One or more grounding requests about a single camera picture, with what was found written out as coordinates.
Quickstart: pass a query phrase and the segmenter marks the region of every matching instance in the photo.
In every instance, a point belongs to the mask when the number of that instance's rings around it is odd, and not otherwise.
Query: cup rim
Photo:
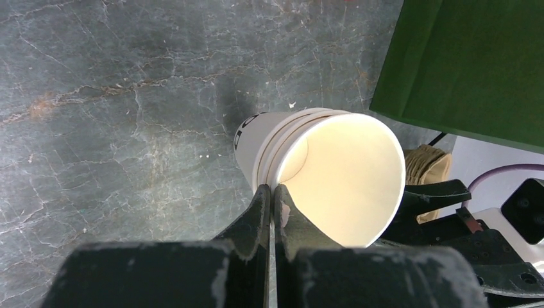
[[[398,157],[398,161],[399,163],[401,164],[401,174],[400,174],[400,187],[399,187],[399,192],[398,192],[398,196],[397,196],[397,199],[396,199],[396,202],[395,202],[395,207],[392,211],[392,214],[390,215],[389,219],[387,220],[387,223],[384,224],[384,227],[380,230],[379,233],[376,234],[375,237],[373,237],[368,243],[366,243],[364,245],[364,247],[368,247],[370,244],[374,243],[386,230],[386,228],[391,224],[391,222],[393,221],[393,218],[395,217],[395,214],[396,212],[398,211],[398,208],[400,206],[400,202],[402,200],[402,196],[404,194],[404,187],[406,185],[406,166],[405,166],[405,161],[404,161],[404,153],[402,151],[402,148],[400,146],[400,143],[398,142],[398,139],[396,138],[396,135],[393,133],[393,131],[387,126],[385,125],[382,121],[370,116],[370,115],[366,115],[366,114],[358,114],[358,113],[347,113],[347,114],[337,114],[337,115],[332,115],[314,125],[312,125],[311,127],[307,128],[306,131],[304,133],[302,133],[300,136],[298,136],[294,142],[291,143],[291,145],[288,147],[287,151],[285,152],[284,156],[282,157],[282,159],[280,160],[280,164],[279,164],[279,167],[278,169],[276,170],[276,173],[274,174],[274,177],[273,177],[273,182],[271,183],[271,187],[275,188],[279,185],[279,178],[280,178],[280,175],[282,174],[283,170],[285,169],[285,163],[287,161],[287,159],[289,158],[289,154],[292,152],[292,150],[294,149],[295,146],[297,146],[299,144],[299,142],[301,142],[301,140],[304,140],[306,139],[311,133],[313,133],[315,130],[323,127],[323,126],[326,126],[330,123],[334,123],[334,122],[338,122],[338,121],[342,121],[343,119],[345,118],[348,118],[348,117],[360,117],[361,119],[365,120],[365,121],[370,121],[371,123],[379,126],[380,128],[383,129],[383,131],[386,133],[386,135],[389,137],[389,140],[393,143],[393,146],[395,148],[395,151],[397,153],[397,157]]]

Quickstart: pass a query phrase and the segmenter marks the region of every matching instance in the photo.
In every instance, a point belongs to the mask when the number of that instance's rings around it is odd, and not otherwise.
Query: gray marble countertop
[[[369,113],[401,5],[0,0],[0,306],[39,306],[81,243],[216,235],[251,199],[239,123]]]

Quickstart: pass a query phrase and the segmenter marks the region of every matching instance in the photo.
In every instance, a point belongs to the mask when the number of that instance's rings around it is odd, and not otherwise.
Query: rust stain
[[[53,93],[47,92],[32,102],[32,105],[28,107],[28,114],[31,119],[41,119],[47,117],[54,107]]]

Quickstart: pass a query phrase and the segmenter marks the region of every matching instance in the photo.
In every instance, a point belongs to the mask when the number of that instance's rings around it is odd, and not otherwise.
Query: paper cup
[[[400,144],[368,115],[304,111],[246,120],[235,139],[236,160],[254,191],[284,184],[327,236],[345,247],[367,247],[391,223],[404,192]]]
[[[287,186],[294,204],[345,247],[368,247],[393,220],[405,185],[393,132],[362,114],[307,123],[287,138],[267,181]]]
[[[257,183],[257,168],[262,152],[274,135],[292,121],[327,108],[309,108],[299,112],[263,112],[247,118],[236,131],[234,156],[253,192]]]

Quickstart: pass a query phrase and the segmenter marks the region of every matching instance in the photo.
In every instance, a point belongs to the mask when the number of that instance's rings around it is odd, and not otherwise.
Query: black metal bracket
[[[209,242],[78,248],[42,307],[268,307],[271,224],[279,308],[544,303],[544,280],[534,267],[468,210],[416,221],[468,199],[457,180],[407,186],[383,236],[368,249],[353,249],[313,225],[286,186],[272,194],[261,185],[248,209]]]

